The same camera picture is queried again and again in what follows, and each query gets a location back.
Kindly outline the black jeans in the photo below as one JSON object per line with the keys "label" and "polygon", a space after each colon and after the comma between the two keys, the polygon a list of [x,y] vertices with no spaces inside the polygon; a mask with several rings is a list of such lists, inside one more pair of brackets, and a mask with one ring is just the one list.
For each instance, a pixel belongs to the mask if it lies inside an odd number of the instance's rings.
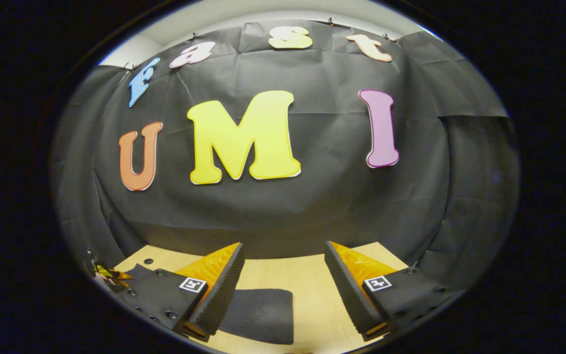
{"label": "black jeans", "polygon": [[234,291],[219,330],[249,340],[292,345],[292,292],[283,289]]}

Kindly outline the black backdrop cloth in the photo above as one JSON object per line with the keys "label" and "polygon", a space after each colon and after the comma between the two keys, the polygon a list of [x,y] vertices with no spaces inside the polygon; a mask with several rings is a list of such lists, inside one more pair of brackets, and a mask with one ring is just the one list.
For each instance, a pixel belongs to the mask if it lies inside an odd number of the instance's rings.
{"label": "black backdrop cloth", "polygon": [[[519,192],[516,135],[474,66],[424,31],[379,38],[303,20],[246,23],[169,47],[132,72],[97,66],[61,115],[49,158],[72,252],[115,266],[145,245],[250,259],[318,255],[333,240],[379,242],[451,289],[470,287],[509,231]],[[195,185],[187,111],[207,101],[239,122],[267,90],[293,94],[300,174],[226,171]]]}

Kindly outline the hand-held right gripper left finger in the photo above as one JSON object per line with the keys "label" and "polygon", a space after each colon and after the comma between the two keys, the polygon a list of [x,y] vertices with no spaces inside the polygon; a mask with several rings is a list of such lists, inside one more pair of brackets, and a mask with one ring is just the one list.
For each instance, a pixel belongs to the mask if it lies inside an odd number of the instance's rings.
{"label": "hand-held right gripper left finger", "polygon": [[216,333],[245,263],[236,242],[177,271],[156,269],[117,296],[152,321],[201,341]]}

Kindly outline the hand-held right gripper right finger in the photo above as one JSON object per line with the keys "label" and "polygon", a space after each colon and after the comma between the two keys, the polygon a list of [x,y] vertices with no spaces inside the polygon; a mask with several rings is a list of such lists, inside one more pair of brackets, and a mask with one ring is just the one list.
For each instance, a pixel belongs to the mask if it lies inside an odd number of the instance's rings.
{"label": "hand-held right gripper right finger", "polygon": [[463,293],[418,267],[394,267],[332,240],[324,245],[324,262],[365,341],[410,331]]}

